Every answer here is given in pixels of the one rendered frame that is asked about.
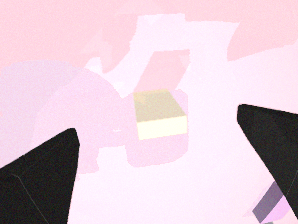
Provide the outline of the beige domino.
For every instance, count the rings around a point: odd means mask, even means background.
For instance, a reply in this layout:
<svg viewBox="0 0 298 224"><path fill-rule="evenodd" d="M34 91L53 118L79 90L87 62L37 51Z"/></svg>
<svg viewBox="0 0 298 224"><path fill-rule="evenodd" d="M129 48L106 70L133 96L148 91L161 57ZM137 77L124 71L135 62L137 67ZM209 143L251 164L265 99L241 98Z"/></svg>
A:
<svg viewBox="0 0 298 224"><path fill-rule="evenodd" d="M188 116L168 89L136 92L133 97L140 140L188 132Z"/></svg>

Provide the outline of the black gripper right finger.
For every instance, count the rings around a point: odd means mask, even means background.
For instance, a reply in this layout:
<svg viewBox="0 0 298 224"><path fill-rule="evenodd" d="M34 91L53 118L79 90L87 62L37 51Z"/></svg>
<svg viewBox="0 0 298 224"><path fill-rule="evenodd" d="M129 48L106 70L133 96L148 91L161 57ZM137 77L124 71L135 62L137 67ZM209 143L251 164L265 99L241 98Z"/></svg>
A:
<svg viewBox="0 0 298 224"><path fill-rule="evenodd" d="M298 113L238 104L237 124L298 220Z"/></svg>

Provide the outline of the pale purple block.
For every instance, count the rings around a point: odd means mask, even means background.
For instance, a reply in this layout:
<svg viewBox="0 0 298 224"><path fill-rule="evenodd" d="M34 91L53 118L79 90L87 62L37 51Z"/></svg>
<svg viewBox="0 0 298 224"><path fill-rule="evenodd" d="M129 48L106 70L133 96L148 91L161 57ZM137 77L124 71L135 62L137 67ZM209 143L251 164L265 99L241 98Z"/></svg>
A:
<svg viewBox="0 0 298 224"><path fill-rule="evenodd" d="M285 194L281 192L277 183L270 185L270 188L263 194L261 201L255 205L253 214L257 217L259 224L265 224L265 222L271 222L275 220L282 220L285 217L287 210L290 210L291 206L287 204Z"/></svg>

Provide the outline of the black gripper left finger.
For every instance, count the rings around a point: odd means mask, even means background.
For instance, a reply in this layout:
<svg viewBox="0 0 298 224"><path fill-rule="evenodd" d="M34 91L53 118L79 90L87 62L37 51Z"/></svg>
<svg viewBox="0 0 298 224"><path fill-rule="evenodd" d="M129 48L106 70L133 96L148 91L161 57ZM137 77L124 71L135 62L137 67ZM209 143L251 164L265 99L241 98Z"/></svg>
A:
<svg viewBox="0 0 298 224"><path fill-rule="evenodd" d="M78 149L64 129L0 168L0 224L68 224Z"/></svg>

